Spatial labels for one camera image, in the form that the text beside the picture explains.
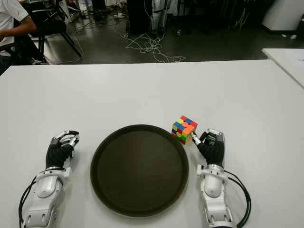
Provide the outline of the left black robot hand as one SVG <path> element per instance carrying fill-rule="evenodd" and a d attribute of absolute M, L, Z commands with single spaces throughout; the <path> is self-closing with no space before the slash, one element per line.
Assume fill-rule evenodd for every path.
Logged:
<path fill-rule="evenodd" d="M 74 147 L 79 142 L 79 132 L 64 130 L 55 135 L 46 153 L 46 169 L 50 167 L 63 168 L 67 158 L 73 158 Z"/>

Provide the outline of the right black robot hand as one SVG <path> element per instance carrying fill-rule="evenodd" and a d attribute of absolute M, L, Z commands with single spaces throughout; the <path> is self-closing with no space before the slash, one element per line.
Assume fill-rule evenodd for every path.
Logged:
<path fill-rule="evenodd" d="M 224 168 L 225 142 L 222 132 L 209 128 L 200 137 L 195 132 L 191 133 L 191 137 L 207 165 Z"/>

